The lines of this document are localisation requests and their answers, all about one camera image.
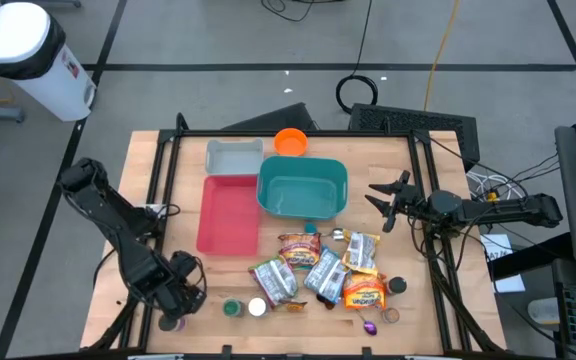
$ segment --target food package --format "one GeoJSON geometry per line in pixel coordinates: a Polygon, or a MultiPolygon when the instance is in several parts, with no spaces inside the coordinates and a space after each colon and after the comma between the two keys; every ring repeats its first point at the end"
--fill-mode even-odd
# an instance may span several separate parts
{"type": "Polygon", "coordinates": [[[279,236],[283,256],[293,270],[312,269],[321,254],[321,234],[283,234],[279,236]]]}
{"type": "Polygon", "coordinates": [[[348,249],[341,259],[342,264],[353,271],[377,275],[375,251],[379,236],[344,230],[344,238],[348,242],[348,249]]]}
{"type": "Polygon", "coordinates": [[[297,279],[281,255],[251,266],[248,272],[264,290],[272,308],[297,295],[297,279]]]}
{"type": "Polygon", "coordinates": [[[344,305],[346,309],[365,309],[386,307],[385,275],[353,272],[344,282],[344,305]]]}
{"type": "Polygon", "coordinates": [[[304,285],[336,304],[339,302],[346,273],[348,269],[341,263],[339,255],[323,246],[321,258],[306,276],[304,285]]]}

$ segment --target wooden tabletop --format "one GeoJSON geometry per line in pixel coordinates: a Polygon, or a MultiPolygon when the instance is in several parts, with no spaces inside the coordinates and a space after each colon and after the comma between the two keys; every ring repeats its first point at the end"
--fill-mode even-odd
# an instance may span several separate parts
{"type": "MultiPolygon", "coordinates": [[[[145,203],[157,135],[156,131],[139,131],[132,134],[119,192],[133,204],[145,203]]],[[[431,136],[453,151],[459,151],[453,132],[433,132],[431,136]]],[[[307,156],[337,159],[346,166],[349,176],[346,209],[334,220],[318,222],[319,231],[326,233],[334,227],[343,227],[380,234],[382,241],[376,255],[379,271],[389,277],[401,276],[408,283],[405,293],[387,298],[387,305],[399,310],[401,318],[398,323],[383,323],[377,310],[363,311],[367,320],[377,324],[379,333],[374,337],[368,336],[363,331],[363,322],[354,311],[344,309],[342,304],[329,311],[323,304],[317,302],[315,294],[303,286],[305,277],[303,272],[297,272],[300,288],[296,297],[298,300],[308,302],[303,313],[288,313],[285,309],[277,308],[260,319],[248,314],[242,318],[228,318],[222,314],[221,308],[226,298],[234,297],[247,302],[253,297],[263,296],[248,273],[248,267],[275,256],[280,247],[277,236],[286,232],[303,231],[304,222],[273,218],[263,213],[257,256],[218,257],[199,253],[196,240],[203,182],[206,176],[204,157],[208,140],[209,138],[204,137],[182,138],[172,192],[172,203],[181,208],[181,214],[168,220],[163,249],[167,257],[175,250],[185,250],[202,259],[209,286],[208,297],[196,314],[186,317],[187,324],[181,332],[160,331],[156,322],[160,313],[153,312],[155,321],[151,325],[148,352],[219,353],[222,345],[230,344],[234,353],[256,354],[360,354],[364,346],[370,346],[374,354],[442,353],[428,264],[412,245],[410,227],[405,217],[401,215],[398,217],[391,233],[381,233],[384,219],[364,199],[364,194],[372,194],[387,200],[385,195],[370,190],[368,184],[390,183],[396,180],[403,170],[411,171],[405,139],[309,138],[307,156]]],[[[250,139],[226,139],[226,141],[242,140],[250,139]]],[[[265,138],[264,146],[265,155],[272,155],[272,138],[265,138]]],[[[430,185],[421,146],[418,146],[418,151],[424,173],[424,189],[428,195],[430,185]]],[[[164,156],[159,196],[163,192],[163,179],[169,153],[170,145],[164,156]]],[[[470,195],[461,159],[436,144],[433,144],[433,153],[440,187],[468,198],[470,195]]],[[[476,228],[473,229],[472,235],[478,236],[476,228]]],[[[422,238],[422,234],[419,233],[417,237],[422,238]]],[[[340,253],[345,251],[343,243],[335,243],[330,238],[324,238],[323,242],[340,253]]],[[[460,243],[461,239],[454,239],[453,248],[457,249],[460,243]]],[[[109,251],[110,248],[110,245],[106,244],[105,251],[109,251]]],[[[486,261],[483,250],[477,242],[467,242],[464,261],[458,275],[466,307],[490,338],[499,346],[505,347],[486,261]]],[[[126,296],[126,289],[119,278],[116,257],[112,255],[99,272],[81,341],[82,346],[92,344],[101,336],[122,307],[117,301],[123,303],[126,296]]],[[[454,312],[447,301],[446,309],[452,345],[453,348],[459,348],[454,312]]],[[[137,343],[141,314],[140,307],[135,315],[132,345],[137,343]]]]}

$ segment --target gray floor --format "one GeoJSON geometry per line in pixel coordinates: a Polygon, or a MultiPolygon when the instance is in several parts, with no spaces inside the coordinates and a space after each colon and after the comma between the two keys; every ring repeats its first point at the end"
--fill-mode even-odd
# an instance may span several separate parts
{"type": "MultiPolygon", "coordinates": [[[[83,1],[81,9],[46,5],[82,63],[94,64],[118,0],[83,1]]],[[[576,0],[558,3],[576,39],[576,0]]],[[[288,2],[294,16],[304,5],[288,2]]],[[[351,63],[356,60],[366,1],[315,5],[299,24],[253,0],[128,0],[108,62],[124,64],[351,63]]],[[[375,0],[363,62],[431,63],[450,13],[442,0],[375,0]]],[[[464,0],[443,63],[574,64],[548,4],[542,0],[464,0]]],[[[130,133],[170,128],[182,111],[191,128],[215,129],[303,101],[325,129],[344,129],[337,106],[339,71],[106,71],[77,156],[101,160],[117,185],[130,133]]],[[[425,71],[362,72],[379,86],[379,104],[421,109],[425,71]]],[[[13,86],[27,113],[0,122],[0,331],[73,128],[13,86]]],[[[348,102],[369,101],[358,84],[348,102]]],[[[0,97],[6,96],[0,83],[0,97]]],[[[474,116],[482,162],[514,174],[554,154],[554,128],[576,123],[574,72],[438,72],[429,109],[474,116]]],[[[563,204],[558,173],[526,183],[563,204]]],[[[535,241],[565,231],[516,225],[535,241]]],[[[527,245],[511,236],[513,243],[527,245]]],[[[92,293],[101,237],[61,204],[9,356],[75,351],[92,293]]],[[[549,296],[548,271],[524,276],[528,291],[504,295],[519,307],[549,296]]],[[[499,303],[509,347],[553,355],[547,340],[499,303]]]]}

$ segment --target red tray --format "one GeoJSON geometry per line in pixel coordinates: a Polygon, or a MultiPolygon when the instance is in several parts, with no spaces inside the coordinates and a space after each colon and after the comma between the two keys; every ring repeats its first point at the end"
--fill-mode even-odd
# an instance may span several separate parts
{"type": "Polygon", "coordinates": [[[257,175],[208,176],[201,200],[197,250],[207,255],[257,254],[257,175]]]}

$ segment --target trash can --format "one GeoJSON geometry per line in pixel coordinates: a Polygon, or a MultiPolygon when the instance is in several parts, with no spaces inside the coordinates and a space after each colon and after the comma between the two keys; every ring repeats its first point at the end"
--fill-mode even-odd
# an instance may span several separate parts
{"type": "Polygon", "coordinates": [[[62,27],[38,5],[0,7],[0,76],[62,121],[90,114],[96,86],[66,46],[62,27]]]}

